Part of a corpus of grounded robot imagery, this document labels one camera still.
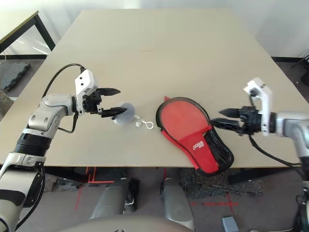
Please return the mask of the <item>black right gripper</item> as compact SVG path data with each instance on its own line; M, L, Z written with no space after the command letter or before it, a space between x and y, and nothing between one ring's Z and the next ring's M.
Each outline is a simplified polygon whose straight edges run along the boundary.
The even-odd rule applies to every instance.
M219 129L234 131L239 135L253 135L261 131L262 115L254 106L243 106L240 109L226 108L219 111L220 114L229 118L240 118L243 125L240 126L239 121L227 118L213 118L210 124Z

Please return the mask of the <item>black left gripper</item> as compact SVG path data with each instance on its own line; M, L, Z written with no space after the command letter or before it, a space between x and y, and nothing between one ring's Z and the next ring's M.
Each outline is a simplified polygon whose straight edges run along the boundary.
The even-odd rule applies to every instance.
M83 109L86 113L98 114L102 118L105 117L116 117L119 114L124 113L127 108L124 107L113 107L110 109L100 108L100 103L102 102L101 96L113 96L121 93L121 91L115 88L97 88L90 95L83 96Z

